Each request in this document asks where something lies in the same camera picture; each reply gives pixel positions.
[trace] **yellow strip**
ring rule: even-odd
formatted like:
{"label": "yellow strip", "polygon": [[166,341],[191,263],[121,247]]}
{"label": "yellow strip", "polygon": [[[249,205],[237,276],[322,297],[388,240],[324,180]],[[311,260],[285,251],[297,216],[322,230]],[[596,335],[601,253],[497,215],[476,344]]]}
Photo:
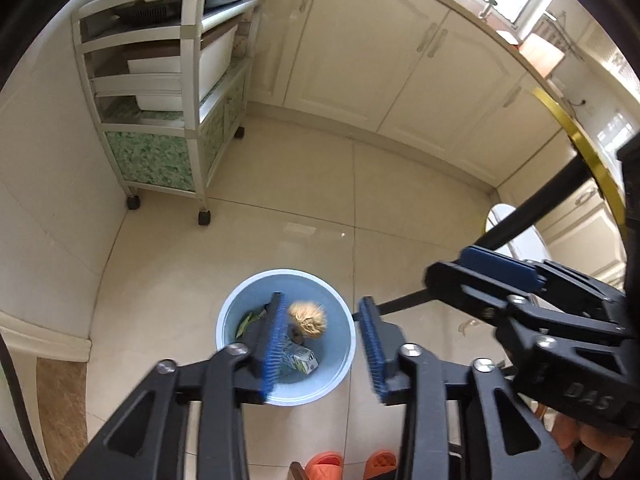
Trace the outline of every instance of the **yellow strip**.
{"label": "yellow strip", "polygon": [[609,205],[611,213],[624,240],[626,236],[625,224],[625,199],[616,184],[609,168],[601,160],[591,139],[583,132],[580,126],[553,100],[542,88],[534,88],[533,95],[552,113],[556,121],[562,126],[569,136],[575,149],[587,163],[591,174],[600,188],[602,197]]}

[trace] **rolling cart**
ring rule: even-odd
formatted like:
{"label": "rolling cart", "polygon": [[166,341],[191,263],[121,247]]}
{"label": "rolling cart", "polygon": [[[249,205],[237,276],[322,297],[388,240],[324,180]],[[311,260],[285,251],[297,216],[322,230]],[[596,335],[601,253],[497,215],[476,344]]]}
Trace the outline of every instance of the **rolling cart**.
{"label": "rolling cart", "polygon": [[[100,142],[127,194],[127,207],[140,207],[138,189],[191,196],[198,200],[198,224],[208,225],[207,186],[231,140],[244,136],[242,121],[264,0],[239,0],[208,12],[205,0],[181,0],[180,18],[137,27],[117,15],[127,6],[157,1],[94,0],[74,13],[82,88]],[[236,22],[231,62],[201,99],[203,35],[217,27],[232,30]],[[179,72],[130,73],[126,51],[142,44],[179,45]],[[143,110],[141,94],[152,100],[178,100],[181,109]]]}

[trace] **white plastic bin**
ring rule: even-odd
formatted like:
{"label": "white plastic bin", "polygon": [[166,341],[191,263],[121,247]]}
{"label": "white plastic bin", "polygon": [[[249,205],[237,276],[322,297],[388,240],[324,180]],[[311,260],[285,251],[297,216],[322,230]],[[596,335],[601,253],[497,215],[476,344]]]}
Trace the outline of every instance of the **white plastic bin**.
{"label": "white plastic bin", "polygon": [[[213,88],[231,62],[231,51],[238,19],[207,31],[200,42],[199,100]],[[124,56],[132,74],[180,73],[180,41],[147,41],[127,45]],[[177,95],[137,93],[141,110],[181,112],[182,98]]]}

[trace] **bucket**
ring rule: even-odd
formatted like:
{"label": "bucket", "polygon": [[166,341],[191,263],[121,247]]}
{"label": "bucket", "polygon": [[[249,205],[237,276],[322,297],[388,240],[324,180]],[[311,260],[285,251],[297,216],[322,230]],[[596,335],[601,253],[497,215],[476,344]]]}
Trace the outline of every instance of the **bucket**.
{"label": "bucket", "polygon": [[226,298],[216,324],[216,347],[233,343],[244,314],[271,301],[274,292],[284,294],[287,304],[314,301],[326,313],[326,332],[318,339],[305,339],[318,360],[309,375],[296,370],[281,373],[267,398],[275,406],[300,406],[321,399],[344,379],[356,348],[356,332],[351,312],[340,295],[327,283],[300,270],[267,270],[252,276]]}

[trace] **orange slipper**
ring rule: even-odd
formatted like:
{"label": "orange slipper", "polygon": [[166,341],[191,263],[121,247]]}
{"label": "orange slipper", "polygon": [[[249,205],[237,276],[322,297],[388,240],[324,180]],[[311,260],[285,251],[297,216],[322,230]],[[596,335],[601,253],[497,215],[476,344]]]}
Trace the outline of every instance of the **orange slipper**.
{"label": "orange slipper", "polygon": [[344,460],[335,451],[318,453],[305,466],[309,480],[342,480]]}
{"label": "orange slipper", "polygon": [[398,467],[396,456],[392,451],[383,449],[375,452],[369,457],[364,466],[364,476],[362,480],[369,480],[375,476],[388,473]]}

